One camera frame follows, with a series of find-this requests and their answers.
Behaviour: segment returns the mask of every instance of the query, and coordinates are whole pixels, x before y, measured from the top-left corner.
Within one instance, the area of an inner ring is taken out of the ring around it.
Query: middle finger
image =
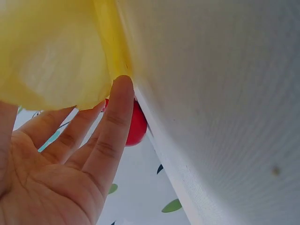
[[[41,154],[51,163],[65,163],[69,156],[78,149],[103,107],[104,102],[101,102],[93,109],[79,111],[57,140]]]

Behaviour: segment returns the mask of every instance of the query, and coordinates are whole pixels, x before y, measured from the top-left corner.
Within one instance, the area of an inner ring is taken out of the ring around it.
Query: green leaf
[[[17,115],[18,115],[20,112],[22,112],[22,110],[23,110],[23,107],[22,107],[22,106],[20,106],[20,107],[19,107],[19,109],[18,109],[18,113],[17,113]]]
[[[169,212],[175,212],[177,210],[180,210],[182,208],[182,205],[179,201],[179,199],[175,199],[174,201],[167,204],[163,210],[161,210],[163,213],[169,213]]]
[[[112,184],[111,189],[109,190],[108,194],[114,193],[118,189],[118,185]]]

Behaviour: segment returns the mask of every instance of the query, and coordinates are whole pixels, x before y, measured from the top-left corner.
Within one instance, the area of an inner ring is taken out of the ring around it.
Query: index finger
[[[100,134],[82,171],[105,197],[116,174],[129,133],[134,90],[128,76],[120,76],[112,86],[109,105],[100,122]]]

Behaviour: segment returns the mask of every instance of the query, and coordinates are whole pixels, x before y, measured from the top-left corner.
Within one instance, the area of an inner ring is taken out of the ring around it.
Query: leaf print
[[[52,135],[52,137],[50,137],[50,138],[48,139],[48,141],[46,141],[45,144],[44,144],[42,147],[40,147],[40,149],[39,149],[38,151],[39,151],[39,152],[42,152],[45,148],[47,148],[47,146],[48,146],[49,144],[51,144],[52,142],[54,142],[54,141],[58,138],[59,135],[60,135],[60,131],[57,130],[57,131]]]
[[[117,189],[118,189],[118,185],[112,184],[111,189],[109,190],[108,194],[110,195],[110,194],[116,192]]]
[[[160,165],[156,174],[159,174],[159,172],[162,171],[163,169],[164,169],[163,165]]]
[[[36,112],[33,114],[32,118],[38,116],[39,114],[41,114],[41,112],[42,112],[42,111],[36,111]]]
[[[59,129],[61,129],[61,128],[63,128],[64,126],[68,125],[70,122],[71,122],[71,121],[69,121],[69,122],[67,122],[67,123],[64,123],[63,125],[61,125],[61,126],[59,127]]]
[[[20,106],[19,109],[18,109],[17,115],[19,115],[19,113],[22,112],[22,110],[23,110],[23,107]]]
[[[167,204],[163,210],[161,210],[163,213],[169,213],[169,212],[175,212],[177,210],[180,210],[182,208],[182,205],[179,201],[179,199],[175,199],[174,201]]]

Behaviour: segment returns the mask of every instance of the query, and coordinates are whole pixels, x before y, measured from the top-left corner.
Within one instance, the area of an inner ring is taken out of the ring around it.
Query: dark leaf
[[[163,169],[164,169],[163,165],[160,165],[156,174],[159,174],[159,172],[162,171]]]

